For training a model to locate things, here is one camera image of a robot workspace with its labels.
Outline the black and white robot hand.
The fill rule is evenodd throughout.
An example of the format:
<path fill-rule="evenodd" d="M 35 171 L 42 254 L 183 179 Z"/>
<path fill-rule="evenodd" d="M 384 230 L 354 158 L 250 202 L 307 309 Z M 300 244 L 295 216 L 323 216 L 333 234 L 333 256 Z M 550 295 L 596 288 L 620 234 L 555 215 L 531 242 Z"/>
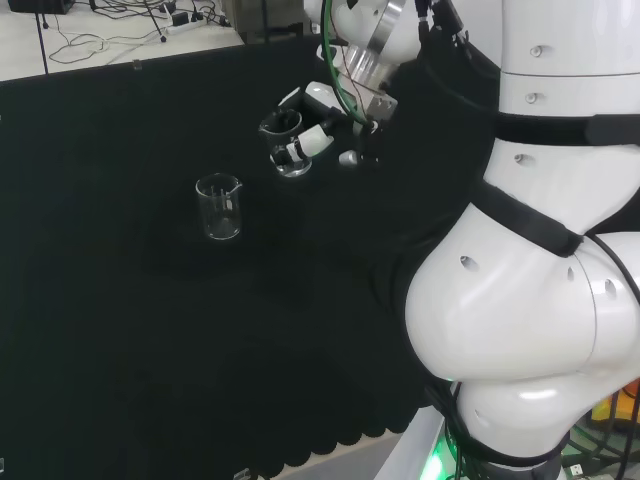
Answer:
<path fill-rule="evenodd" d="M 333 89 L 320 82 L 298 87 L 278 104 L 270 158 L 285 177 L 306 173 L 313 161 L 328 153 L 354 121 L 340 105 Z"/>

